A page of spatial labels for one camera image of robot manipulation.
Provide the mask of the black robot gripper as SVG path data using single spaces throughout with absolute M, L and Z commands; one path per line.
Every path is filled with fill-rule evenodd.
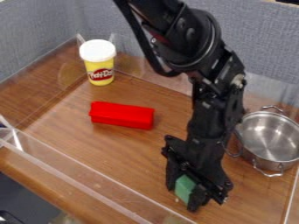
M 167 135 L 161 154 L 167 159 L 167 189 L 173 190 L 176 179 L 181 175 L 187 175 L 196 184 L 191 189 L 187 210 L 196 212 L 209 200 L 221 205 L 233 184 L 221 166 L 224 145 L 219 139 L 199 139 L 192 136 L 181 140 Z

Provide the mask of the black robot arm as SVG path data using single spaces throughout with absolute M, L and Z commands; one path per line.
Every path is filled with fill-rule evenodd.
M 244 66 L 205 11 L 181 0 L 112 0 L 125 17 L 152 69 L 164 77 L 187 74 L 192 116 L 187 138 L 165 136 L 165 186 L 193 212 L 223 203 L 233 184 L 221 159 L 244 115 Z

